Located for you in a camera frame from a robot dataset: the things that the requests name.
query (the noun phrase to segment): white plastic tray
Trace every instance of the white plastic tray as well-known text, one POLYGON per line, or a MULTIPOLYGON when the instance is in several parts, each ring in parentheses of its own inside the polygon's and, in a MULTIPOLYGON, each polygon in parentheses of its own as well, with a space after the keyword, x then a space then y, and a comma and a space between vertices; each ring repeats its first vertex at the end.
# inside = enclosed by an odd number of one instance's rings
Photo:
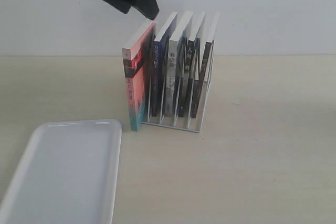
POLYGON ((0 209, 0 224, 111 224, 121 142, 116 120, 35 130, 0 209))

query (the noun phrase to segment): book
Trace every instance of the book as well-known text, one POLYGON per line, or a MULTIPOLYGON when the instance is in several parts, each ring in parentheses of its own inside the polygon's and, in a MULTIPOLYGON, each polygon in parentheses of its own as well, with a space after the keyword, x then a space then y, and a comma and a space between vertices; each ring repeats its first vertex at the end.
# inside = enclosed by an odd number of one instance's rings
POLYGON ((173 116, 176 104, 180 70, 183 67, 186 40, 190 36, 193 12, 185 12, 169 40, 165 94, 165 116, 173 116))
POLYGON ((192 31, 190 33, 190 37, 187 42, 186 46, 186 55, 184 58, 184 68, 181 78, 181 86, 180 88, 180 96, 178 99, 178 107, 179 107, 179 117, 184 116, 185 108, 187 107, 187 96, 189 97, 190 94, 188 94, 188 87, 190 87, 190 83, 192 82, 191 78, 191 70, 192 70, 192 63, 194 61, 194 55, 196 52, 196 44, 199 43, 203 34, 204 29, 204 23, 205 23, 205 12, 201 12, 200 17, 198 18, 196 24, 193 26, 192 31))
POLYGON ((151 104, 152 104, 152 116, 157 116, 159 100, 161 100, 160 94, 163 85, 163 61, 167 55, 167 48, 169 46, 169 39, 173 34, 177 24, 177 12, 173 12, 156 38, 154 39, 154 55, 153 55, 153 67, 151 74, 151 104))
POLYGON ((148 62, 155 37, 155 23, 146 20, 122 48, 131 130, 141 127, 147 107, 148 62))
POLYGON ((207 69, 209 56, 210 56, 210 54, 212 54, 214 37, 215 37, 215 32, 216 32, 219 17, 220 17, 220 13, 216 13, 215 17, 212 21, 211 27, 210 27, 210 32, 209 32, 208 38, 205 42, 205 48, 204 48, 203 59, 202 59, 202 64, 201 64, 201 70, 199 72, 199 80, 198 80, 197 85, 196 85, 196 90, 195 90, 193 100, 192 100, 192 105, 191 105, 191 117, 192 118, 197 117, 197 110, 198 110, 198 106, 200 104, 202 87, 203 87, 203 83, 204 83, 204 79, 205 79, 205 72, 206 72, 206 69, 207 69))

